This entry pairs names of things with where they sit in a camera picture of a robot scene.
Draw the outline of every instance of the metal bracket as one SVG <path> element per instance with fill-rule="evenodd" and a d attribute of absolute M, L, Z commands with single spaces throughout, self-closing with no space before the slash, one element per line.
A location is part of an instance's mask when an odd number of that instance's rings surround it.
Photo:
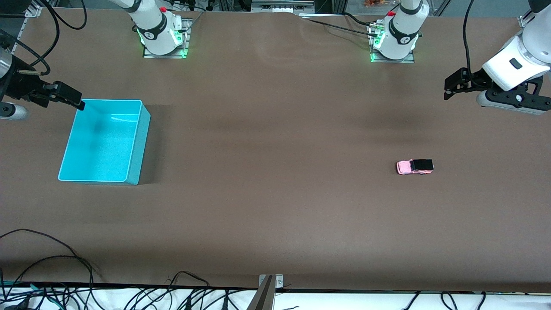
<path fill-rule="evenodd" d="M 273 310 L 274 298 L 276 296 L 276 285 L 278 277 L 283 284 L 283 275 L 261 275 L 260 287 L 252 298 L 247 310 Z"/>
<path fill-rule="evenodd" d="M 40 16 L 40 13 L 42 12 L 42 7 L 40 6 L 40 3 L 36 0 L 33 0 L 31 2 L 31 5 L 25 10 L 25 17 L 38 17 Z"/>
<path fill-rule="evenodd" d="M 536 17 L 536 15 L 534 14 L 534 12 L 532 12 L 532 10 L 529 10 L 528 12 L 526 12 L 523 16 L 519 16 L 517 17 L 517 20 L 518 20 L 518 25 L 521 27 L 521 28 L 524 28 L 526 27 L 526 25 L 532 21 L 532 19 L 534 19 L 534 17 Z"/>
<path fill-rule="evenodd" d="M 299 15 L 313 14 L 315 10 L 312 0 L 253 0 L 251 12 L 288 12 Z"/>
<path fill-rule="evenodd" d="M 187 51 L 190 48 L 190 38 L 191 38 L 191 25 L 193 24 L 192 18 L 178 18 L 176 20 L 175 28 L 183 30 L 182 33 L 177 34 L 181 36 L 182 44 L 174 49 L 174 51 L 166 55 L 156 55 L 151 53 L 147 48 L 143 48 L 143 57 L 144 58 L 168 58 L 168 59 L 182 59 L 187 58 Z"/>
<path fill-rule="evenodd" d="M 258 277 L 258 285 L 261 286 L 262 285 L 262 282 L 264 282 L 264 279 L 267 277 L 268 275 L 260 275 Z M 283 275 L 274 275 L 275 276 L 275 287 L 276 288 L 282 288 L 283 287 Z"/>

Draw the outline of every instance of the toy car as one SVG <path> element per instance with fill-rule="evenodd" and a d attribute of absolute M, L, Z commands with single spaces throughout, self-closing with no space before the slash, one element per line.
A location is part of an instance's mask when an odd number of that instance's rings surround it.
<path fill-rule="evenodd" d="M 432 159 L 410 159 L 396 163 L 398 174 L 429 174 L 434 170 Z"/>

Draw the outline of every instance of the wire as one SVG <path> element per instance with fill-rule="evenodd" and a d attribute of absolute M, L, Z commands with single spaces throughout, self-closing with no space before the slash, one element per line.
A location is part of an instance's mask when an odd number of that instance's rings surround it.
<path fill-rule="evenodd" d="M 413 298 L 409 301 L 409 304 L 403 308 L 403 310 L 409 310 L 412 305 L 413 305 L 413 302 L 415 302 L 415 300 L 417 299 L 417 297 L 419 297 L 419 295 L 421 294 L 421 291 L 417 291 L 415 292 L 415 295 L 413 296 Z"/>
<path fill-rule="evenodd" d="M 0 239 L 12 234 L 12 233 L 16 233 L 16 232 L 31 232 L 31 233 L 35 233 L 35 234 L 39 234 L 41 236 L 44 236 L 44 237 L 47 237 L 49 239 L 52 239 L 54 240 L 55 242 L 61 244 L 62 246 L 66 247 L 69 251 L 71 251 L 71 253 L 74 255 L 74 256 L 78 256 L 77 252 L 75 252 L 75 250 L 73 248 L 71 248 L 67 243 L 57 239 L 56 237 L 53 237 L 47 233 L 43 233 L 43 232 L 39 232 L 39 231 L 34 231 L 32 229 L 28 229 L 28 228 L 18 228 L 18 229 L 14 229 L 12 231 L 9 231 L 3 235 L 0 236 Z"/>
<path fill-rule="evenodd" d="M 186 29 L 186 31 L 190 30 L 191 27 L 193 27 L 193 25 L 195 25 L 195 22 L 199 20 L 199 18 L 201 17 L 201 15 L 203 15 L 203 13 L 204 13 L 204 12 L 199 13 L 199 16 L 198 16 L 194 21 L 191 22 L 191 25 Z"/>
<path fill-rule="evenodd" d="M 196 275 L 196 274 L 193 274 L 193 273 L 191 273 L 191 272 L 189 272 L 189 271 L 185 271 L 185 270 L 178 271 L 178 273 L 172 278 L 173 282 L 178 281 L 178 276 L 180 276 L 180 274 L 186 274 L 186 275 L 188 275 L 188 276 L 194 278 L 195 280 L 199 280 L 199 281 L 201 281 L 201 282 L 204 282 L 204 283 L 207 285 L 207 287 L 210 286 L 210 283 L 209 283 L 207 280 L 201 278 L 200 276 L 198 276 L 198 275 Z"/>
<path fill-rule="evenodd" d="M 342 13 L 342 15 L 352 18 L 356 23 L 358 23 L 360 25 L 369 26 L 369 23 L 362 22 L 361 20 L 357 19 L 356 16 L 354 16 L 354 15 L 348 13 L 348 12 L 344 12 L 344 13 Z"/>
<path fill-rule="evenodd" d="M 4 271 L 2 271 L 2 268 L 0 267 L 0 286 L 2 287 L 2 296 L 4 297 L 4 300 L 8 299 L 6 296 L 6 286 L 4 285 Z"/>
<path fill-rule="evenodd" d="M 17 38 L 15 38 L 13 35 L 5 32 L 3 29 L 0 29 L 0 32 L 3 34 L 3 35 L 6 35 L 8 37 L 10 37 L 14 42 L 16 42 L 17 44 L 21 45 L 24 49 L 26 49 L 29 53 L 31 53 L 33 56 L 36 57 L 37 59 L 37 62 L 42 62 L 42 64 L 44 64 L 44 67 L 46 67 L 46 71 L 43 71 L 43 72 L 40 72 L 40 75 L 41 76 L 46 76 L 48 74 L 50 74 L 51 70 L 50 70 L 50 66 L 48 65 L 48 63 L 44 60 L 44 57 L 43 56 L 40 56 L 38 55 L 37 52 L 35 52 L 33 49 L 31 49 L 30 47 L 28 47 L 26 44 L 24 44 L 23 42 L 19 41 Z"/>
<path fill-rule="evenodd" d="M 469 18 L 469 12 L 471 11 L 473 3 L 474 0 L 471 0 L 469 6 L 467 7 L 467 11 L 465 12 L 465 19 L 463 20 L 463 45 L 465 46 L 465 57 L 467 58 L 467 74 L 469 75 L 469 79 L 474 86 L 481 87 L 477 82 L 473 80 L 473 73 L 471 71 L 471 54 L 469 52 L 469 44 L 467 43 L 467 19 Z"/>
<path fill-rule="evenodd" d="M 444 294 L 447 294 L 450 297 L 451 302 L 453 303 L 453 309 L 448 306 L 448 304 L 444 300 Z M 440 300 L 442 300 L 442 303 L 444 304 L 444 306 L 446 306 L 446 308 L 448 308 L 448 310 L 457 310 L 457 304 L 455 304 L 455 300 L 453 299 L 453 296 L 451 296 L 450 292 L 440 292 Z"/>
<path fill-rule="evenodd" d="M 234 306 L 235 310 L 239 310 L 239 308 L 234 304 L 234 302 L 231 300 L 230 296 L 228 296 L 228 301 L 231 303 L 232 306 Z"/>
<path fill-rule="evenodd" d="M 40 2 L 42 2 L 42 4 L 44 4 L 48 12 L 50 12 L 50 15 L 52 15 L 52 18 L 53 18 L 53 23 L 56 25 L 56 37 L 53 39 L 52 45 L 50 45 L 50 47 L 48 47 L 48 49 L 44 52 L 44 54 L 42 54 L 42 58 L 46 58 L 46 56 L 48 56 L 50 52 L 52 52 L 52 50 L 56 47 L 57 42 L 60 39 L 60 24 L 57 21 L 56 11 L 54 11 L 51 5 L 48 4 L 47 0 L 40 0 Z M 34 62 L 32 62 L 31 67 L 34 67 L 37 63 L 39 63 L 39 61 L 40 60 L 35 60 Z"/>
<path fill-rule="evenodd" d="M 226 297 L 226 296 L 230 296 L 231 294 L 235 294 L 235 293 L 238 293 L 238 292 L 242 292 L 242 291 L 246 291 L 248 290 L 248 288 L 242 288 L 240 290 L 236 290 L 236 291 L 233 291 L 233 292 L 229 292 L 227 294 L 224 294 L 222 295 L 221 297 L 218 297 L 216 298 L 213 302 L 211 302 L 210 304 L 208 304 L 206 307 L 203 308 L 203 310 L 207 310 L 210 306 L 212 306 L 213 304 L 215 304 L 217 301 L 219 301 L 220 299 Z"/>
<path fill-rule="evenodd" d="M 325 26 L 329 26 L 329 27 L 333 27 L 333 28 L 337 28 L 337 29 L 342 29 L 342 30 L 353 32 L 353 33 L 359 33 L 359 34 L 363 34 L 363 35 L 367 35 L 367 36 L 376 36 L 376 34 L 365 33 L 365 32 L 357 31 L 357 30 L 354 30 L 354 29 L 349 29 L 349 28 L 345 28 L 345 27 L 341 27 L 341 26 L 327 24 L 327 23 L 324 23 L 324 22 L 320 22 L 318 20 L 313 20 L 313 19 L 309 19 L 309 18 L 307 18 L 306 20 L 309 20 L 309 21 L 311 21 L 313 23 L 316 23 L 316 24 L 322 24 L 322 25 L 325 25 Z"/>
<path fill-rule="evenodd" d="M 478 303 L 477 310 L 480 310 L 482 308 L 482 305 L 484 304 L 485 300 L 486 300 L 486 292 L 482 292 L 482 299 Z"/>
<path fill-rule="evenodd" d="M 82 25 L 76 27 L 76 26 L 72 26 L 72 25 L 69 25 L 55 10 L 53 11 L 54 14 L 57 16 L 57 18 L 63 23 L 65 24 L 65 26 L 71 28 L 71 29 L 74 29 L 74 30 L 80 30 L 82 28 L 84 28 L 86 26 L 86 23 L 88 22 L 88 13 L 86 12 L 86 5 L 84 5 L 84 0 L 80 0 L 80 2 L 82 3 L 82 10 L 84 11 L 84 21 L 82 22 Z M 44 3 L 46 6 L 49 6 L 50 4 L 48 3 L 48 1 L 46 1 L 46 3 Z"/>

